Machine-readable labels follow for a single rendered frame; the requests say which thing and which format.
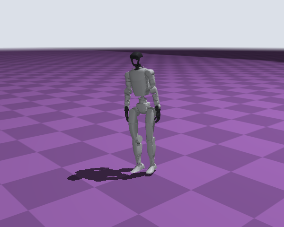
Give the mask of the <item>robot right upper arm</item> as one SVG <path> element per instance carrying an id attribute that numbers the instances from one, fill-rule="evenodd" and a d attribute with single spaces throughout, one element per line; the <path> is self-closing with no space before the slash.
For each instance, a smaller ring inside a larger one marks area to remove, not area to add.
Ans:
<path id="1" fill-rule="evenodd" d="M 129 76 L 129 72 L 125 73 L 125 83 L 126 83 L 126 89 L 124 90 L 125 94 L 131 94 L 132 93 L 132 85 L 131 85 L 131 81 L 130 81 L 130 76 Z"/>

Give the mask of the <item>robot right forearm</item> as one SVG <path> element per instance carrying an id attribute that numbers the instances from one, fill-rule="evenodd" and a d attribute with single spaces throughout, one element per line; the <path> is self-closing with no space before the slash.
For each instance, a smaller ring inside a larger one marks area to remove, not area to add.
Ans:
<path id="1" fill-rule="evenodd" d="M 131 98 L 131 96 L 130 95 L 128 95 L 128 94 L 124 94 L 124 96 L 125 96 L 125 100 L 124 100 L 124 109 L 125 109 L 125 106 L 127 106 L 128 107 L 128 109 L 129 109 L 129 104 L 130 104 L 130 98 Z"/>

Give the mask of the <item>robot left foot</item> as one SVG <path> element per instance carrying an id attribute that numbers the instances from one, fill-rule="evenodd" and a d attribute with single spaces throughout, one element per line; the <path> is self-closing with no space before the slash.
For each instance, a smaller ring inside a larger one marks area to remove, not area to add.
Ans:
<path id="1" fill-rule="evenodd" d="M 154 166 L 149 166 L 148 170 L 146 171 L 146 174 L 152 174 L 156 168 L 156 164 L 154 164 Z"/>

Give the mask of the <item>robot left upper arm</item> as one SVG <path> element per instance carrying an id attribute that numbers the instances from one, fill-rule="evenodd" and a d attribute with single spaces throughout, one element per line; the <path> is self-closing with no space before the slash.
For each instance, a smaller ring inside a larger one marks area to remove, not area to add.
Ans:
<path id="1" fill-rule="evenodd" d="M 154 70 L 152 70 L 152 69 L 146 69 L 146 70 L 144 70 L 145 71 L 145 74 L 146 74 L 146 76 L 148 77 L 148 79 L 149 79 L 149 83 L 150 83 L 150 86 L 151 86 L 151 88 L 150 88 L 150 93 L 151 94 L 153 94 L 153 93 L 156 93 L 156 90 L 155 90 L 155 84 L 156 84 L 156 82 L 155 82 L 155 77 L 154 77 L 154 75 L 155 75 L 155 73 L 154 73 Z"/>

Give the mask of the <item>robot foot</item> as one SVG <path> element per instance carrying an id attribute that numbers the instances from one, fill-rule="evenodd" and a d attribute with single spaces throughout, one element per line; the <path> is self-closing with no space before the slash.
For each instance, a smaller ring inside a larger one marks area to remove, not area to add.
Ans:
<path id="1" fill-rule="evenodd" d="M 152 174 L 156 168 L 156 164 L 154 164 L 154 166 L 149 166 L 148 170 L 146 171 L 146 174 Z"/>
<path id="2" fill-rule="evenodd" d="M 136 166 L 132 171 L 131 173 L 136 173 L 136 172 L 139 172 L 140 170 L 144 169 L 145 166 L 143 163 L 141 163 L 141 166 Z"/>

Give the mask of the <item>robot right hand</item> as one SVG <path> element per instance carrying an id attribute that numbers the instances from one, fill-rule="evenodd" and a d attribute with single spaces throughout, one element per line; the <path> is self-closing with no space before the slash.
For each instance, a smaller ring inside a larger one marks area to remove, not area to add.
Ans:
<path id="1" fill-rule="evenodd" d="M 129 111 L 129 109 L 128 109 L 128 107 L 127 106 L 125 106 L 125 117 L 126 117 L 126 120 L 128 121 L 128 111 Z"/>

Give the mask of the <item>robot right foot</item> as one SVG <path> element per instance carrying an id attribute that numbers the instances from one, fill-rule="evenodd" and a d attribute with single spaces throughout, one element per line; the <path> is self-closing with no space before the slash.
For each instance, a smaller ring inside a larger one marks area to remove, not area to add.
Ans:
<path id="1" fill-rule="evenodd" d="M 136 172 L 139 172 L 140 170 L 144 169 L 145 166 L 143 163 L 141 163 L 141 166 L 136 166 L 132 171 L 131 173 L 136 173 Z"/>

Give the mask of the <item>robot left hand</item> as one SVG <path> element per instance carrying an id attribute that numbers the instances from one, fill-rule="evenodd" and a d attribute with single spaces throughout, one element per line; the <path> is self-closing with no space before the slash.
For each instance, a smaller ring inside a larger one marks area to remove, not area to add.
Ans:
<path id="1" fill-rule="evenodd" d="M 156 112 L 156 117 L 154 118 L 154 120 L 156 120 L 155 123 L 157 123 L 160 120 L 160 109 L 158 106 L 155 106 L 155 111 L 157 112 Z"/>

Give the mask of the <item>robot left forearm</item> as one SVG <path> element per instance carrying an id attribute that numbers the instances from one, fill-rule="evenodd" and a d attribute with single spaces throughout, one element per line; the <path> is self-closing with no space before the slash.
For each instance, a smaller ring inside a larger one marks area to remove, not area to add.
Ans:
<path id="1" fill-rule="evenodd" d="M 159 101 L 159 95 L 158 95 L 158 91 L 157 91 L 157 88 L 155 87 L 155 90 L 156 90 L 156 94 L 153 94 L 152 97 L 153 97 L 153 101 L 154 101 L 154 105 L 155 106 L 158 106 L 159 109 L 161 108 L 160 106 L 160 101 Z"/>

